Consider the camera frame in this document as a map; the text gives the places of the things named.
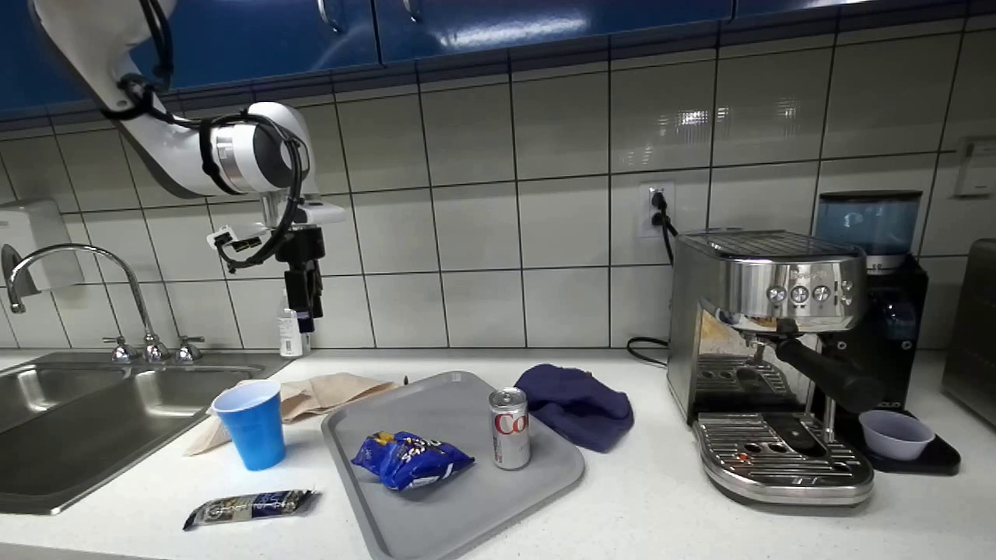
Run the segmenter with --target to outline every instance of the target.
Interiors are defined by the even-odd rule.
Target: blue towel
[[[574,446],[604,456],[632,431],[627,391],[606,390],[589,371],[538,363],[517,380],[517,390],[525,391],[530,413]]]

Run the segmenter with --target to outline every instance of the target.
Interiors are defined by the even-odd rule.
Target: faucet
[[[92,243],[54,243],[54,246],[44,246],[37,252],[28,252],[24,260],[15,260],[15,248],[2,246],[0,248],[0,262],[2,262],[2,278],[5,278],[9,310],[11,315],[24,315],[22,296],[37,293],[35,284],[32,284],[32,273],[28,273],[28,269],[35,262],[40,262],[44,255],[54,255],[54,252],[82,252],[82,248],[90,248],[92,255],[103,255],[103,260],[116,262],[125,271],[137,318],[142,322],[142,356],[147,356],[148,363],[158,363],[169,352],[166,352],[166,347],[158,343],[158,335],[153,329],[147,299],[142,299],[132,269],[116,252],[108,252],[103,246],[92,246]]]

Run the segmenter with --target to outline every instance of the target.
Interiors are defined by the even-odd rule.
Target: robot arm
[[[307,204],[315,166],[307,125],[279,103],[253,103],[240,114],[190,123],[170,114],[148,77],[132,60],[132,46],[148,35],[158,46],[166,77],[170,72],[169,12],[175,0],[32,0],[37,28],[66,66],[87,84],[155,182],[180,195],[258,195],[266,230],[240,241],[231,226],[210,237],[231,271],[286,262],[286,299],[303,327],[322,318],[317,260],[322,222],[343,209]]]

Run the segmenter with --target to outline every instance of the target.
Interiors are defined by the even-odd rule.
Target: white countertop
[[[940,394],[940,356],[918,358],[910,410],[963,450],[963,474],[879,474],[873,503],[847,513],[755,510],[720,495],[708,484],[693,440],[666,391],[663,366],[632,362],[623,352],[312,356],[273,380],[315,373],[421,380],[470,371],[493,386],[508,386],[538,362],[591,371],[601,384],[628,391],[634,431],[610,456],[585,450],[589,474],[578,490],[468,556],[996,556],[996,433]],[[0,546],[128,556],[367,556],[317,426],[317,416],[286,426],[288,457],[261,474],[247,474],[231,446],[204,457],[183,457],[192,431],[59,516],[0,513]],[[180,529],[202,501],[272,490],[317,490],[322,501],[307,516]]]

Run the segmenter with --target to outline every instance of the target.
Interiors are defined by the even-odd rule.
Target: sink
[[[0,510],[66,510],[199,424],[217,391],[283,363],[244,356],[125,373],[40,358],[0,373]]]

